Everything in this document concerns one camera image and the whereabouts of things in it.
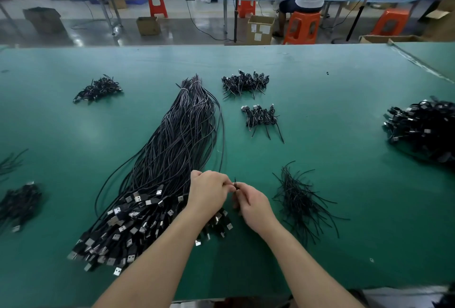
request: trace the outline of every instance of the concrete floor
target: concrete floor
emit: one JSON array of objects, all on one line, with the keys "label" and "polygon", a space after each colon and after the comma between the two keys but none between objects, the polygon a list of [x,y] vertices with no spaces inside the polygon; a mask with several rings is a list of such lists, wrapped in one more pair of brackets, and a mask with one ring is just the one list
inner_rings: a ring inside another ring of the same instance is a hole
[{"label": "concrete floor", "polygon": [[[143,5],[128,5],[127,9],[119,10],[123,28],[119,28],[117,36],[111,35],[110,27],[104,19],[100,5],[82,1],[52,1],[52,0],[9,0],[3,1],[3,6],[14,19],[23,37],[17,34],[3,15],[0,16],[0,44],[13,47],[54,47],[54,46],[140,46],[140,45],[223,45],[223,39],[233,39],[234,5],[228,1],[228,34],[223,33],[223,2],[206,3],[201,0],[165,0],[168,18],[160,18],[161,34],[156,36],[141,36],[136,26],[136,18],[148,16],[148,3]],[[23,9],[42,6],[56,9],[65,25],[66,32],[56,35],[39,35],[24,18]],[[409,4],[400,7],[410,8]],[[191,22],[191,17],[197,27],[212,35],[202,33]],[[334,17],[338,5],[332,5],[329,14]],[[360,21],[352,36],[358,39],[360,35],[371,32],[374,24],[381,16],[383,10],[367,8],[364,10]],[[349,13],[343,9],[338,23],[344,20]],[[269,1],[256,4],[256,15],[276,16],[273,6]],[[356,12],[351,12],[346,20],[333,29],[330,34],[328,29],[318,30],[317,43],[330,43],[331,38],[345,38],[352,25]],[[411,18],[403,34],[418,33],[420,25],[417,18]],[[237,38],[239,43],[245,42],[247,18],[238,20]],[[326,20],[325,27],[333,26],[333,18]],[[272,40],[272,44],[281,44],[281,39]]]}]

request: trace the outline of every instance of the orange stool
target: orange stool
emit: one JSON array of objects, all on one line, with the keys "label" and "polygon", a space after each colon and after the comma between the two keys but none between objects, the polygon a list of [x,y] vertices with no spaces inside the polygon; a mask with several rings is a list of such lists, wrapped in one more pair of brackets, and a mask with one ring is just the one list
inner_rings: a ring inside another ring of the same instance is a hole
[{"label": "orange stool", "polygon": [[240,18],[245,18],[248,12],[251,12],[253,15],[255,15],[256,1],[253,1],[253,5],[251,5],[251,1],[238,1],[237,11]]},{"label": "orange stool", "polygon": [[166,11],[164,0],[160,0],[160,5],[153,5],[153,1],[148,0],[148,6],[150,7],[150,16],[153,17],[156,14],[163,14],[165,18],[168,18],[168,12]]},{"label": "orange stool", "polygon": [[[371,35],[394,36],[400,35],[409,18],[409,10],[385,9],[378,22],[374,26]],[[388,21],[395,21],[395,26],[391,31],[384,31],[384,26]]]},{"label": "orange stool", "polygon": [[[293,45],[313,45],[316,43],[316,35],[318,34],[319,20],[321,14],[319,12],[305,14],[302,12],[293,12],[289,19],[286,36],[284,37],[283,45],[287,42]],[[291,32],[293,22],[297,21],[297,30]],[[310,33],[310,26],[314,23],[314,31]]]}]

